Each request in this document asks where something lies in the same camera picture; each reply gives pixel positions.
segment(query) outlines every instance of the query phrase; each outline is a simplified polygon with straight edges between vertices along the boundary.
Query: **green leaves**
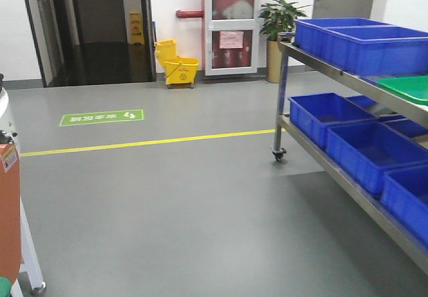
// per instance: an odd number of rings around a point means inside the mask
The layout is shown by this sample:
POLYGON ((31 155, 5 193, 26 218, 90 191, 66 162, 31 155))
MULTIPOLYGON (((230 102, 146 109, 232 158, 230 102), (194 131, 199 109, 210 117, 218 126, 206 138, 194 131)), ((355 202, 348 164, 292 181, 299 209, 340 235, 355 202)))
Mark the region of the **green leaves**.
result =
POLYGON ((260 33, 266 34, 270 41, 276 40, 276 35, 285 31, 293 31, 294 20, 297 17, 307 17, 301 7, 295 7, 296 1, 287 3, 285 0, 271 0, 275 3, 266 3, 261 5, 260 18, 264 19, 260 33))

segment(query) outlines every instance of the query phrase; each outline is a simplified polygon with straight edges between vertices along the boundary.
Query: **green floor sign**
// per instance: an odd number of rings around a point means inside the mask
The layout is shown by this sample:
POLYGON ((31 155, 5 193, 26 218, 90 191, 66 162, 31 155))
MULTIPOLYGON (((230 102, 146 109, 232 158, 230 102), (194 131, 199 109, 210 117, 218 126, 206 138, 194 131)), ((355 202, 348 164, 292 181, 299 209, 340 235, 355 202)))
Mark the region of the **green floor sign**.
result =
POLYGON ((77 113, 64 115, 60 122, 60 126, 139 120, 144 120, 144 112, 142 110, 77 113))

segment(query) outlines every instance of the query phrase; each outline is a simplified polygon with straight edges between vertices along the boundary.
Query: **white machine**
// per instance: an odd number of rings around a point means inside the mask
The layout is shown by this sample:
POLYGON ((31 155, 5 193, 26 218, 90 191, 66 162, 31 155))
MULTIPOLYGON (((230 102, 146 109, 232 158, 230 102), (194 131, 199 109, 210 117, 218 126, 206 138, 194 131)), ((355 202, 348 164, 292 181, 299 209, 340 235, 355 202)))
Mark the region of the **white machine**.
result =
MULTIPOLYGON (((0 88, 3 75, 0 74, 0 88)), ((11 107, 9 104, 9 96, 7 92, 1 88, 0 92, 0 139, 5 142, 14 142, 20 153, 19 139, 15 121, 13 119, 11 107)), ((32 294, 40 296, 46 291, 46 283, 41 274, 39 260, 34 249, 33 238, 29 230, 27 217, 21 201, 21 254, 22 262, 19 272, 26 272, 31 284, 32 294)), ((21 287, 16 281, 12 286, 12 297, 22 297, 21 287)))

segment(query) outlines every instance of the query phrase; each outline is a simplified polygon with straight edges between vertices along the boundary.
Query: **green plastic crate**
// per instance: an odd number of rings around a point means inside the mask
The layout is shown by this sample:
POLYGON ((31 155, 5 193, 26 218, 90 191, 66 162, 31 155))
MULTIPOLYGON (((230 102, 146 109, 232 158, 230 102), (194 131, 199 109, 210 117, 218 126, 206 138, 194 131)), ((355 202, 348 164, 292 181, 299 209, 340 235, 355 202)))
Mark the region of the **green plastic crate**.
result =
POLYGON ((422 105, 428 105, 428 76, 403 76, 400 78, 379 78, 379 86, 422 105))

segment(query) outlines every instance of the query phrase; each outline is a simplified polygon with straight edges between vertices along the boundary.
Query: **fire hydrant cabinet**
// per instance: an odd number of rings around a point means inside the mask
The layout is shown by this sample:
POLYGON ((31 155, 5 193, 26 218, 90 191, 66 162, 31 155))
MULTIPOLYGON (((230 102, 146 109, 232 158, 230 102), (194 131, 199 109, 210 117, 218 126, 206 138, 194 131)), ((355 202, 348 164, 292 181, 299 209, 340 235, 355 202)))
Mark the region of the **fire hydrant cabinet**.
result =
POLYGON ((203 0, 205 75, 256 73, 259 0, 203 0))

